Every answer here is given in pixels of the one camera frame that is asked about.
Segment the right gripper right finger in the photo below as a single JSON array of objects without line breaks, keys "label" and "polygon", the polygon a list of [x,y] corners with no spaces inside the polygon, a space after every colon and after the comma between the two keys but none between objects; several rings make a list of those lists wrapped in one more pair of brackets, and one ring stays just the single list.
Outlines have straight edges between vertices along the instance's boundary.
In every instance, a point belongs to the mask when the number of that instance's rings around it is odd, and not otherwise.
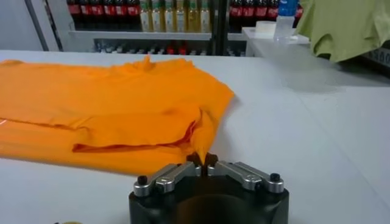
[{"label": "right gripper right finger", "polygon": [[219,160],[214,154],[205,157],[207,178],[220,189],[231,191],[284,192],[284,181],[278,173],[265,173],[242,162]]}]

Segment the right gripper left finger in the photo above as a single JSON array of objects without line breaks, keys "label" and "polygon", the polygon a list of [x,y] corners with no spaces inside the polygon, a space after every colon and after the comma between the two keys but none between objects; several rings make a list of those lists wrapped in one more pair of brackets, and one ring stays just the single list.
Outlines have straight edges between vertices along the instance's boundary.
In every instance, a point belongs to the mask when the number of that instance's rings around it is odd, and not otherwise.
[{"label": "right gripper left finger", "polygon": [[197,177],[202,172],[199,155],[193,153],[181,164],[168,164],[151,176],[138,176],[133,185],[133,193],[137,197],[148,197],[156,190],[162,194],[172,192],[176,184],[185,177]]}]

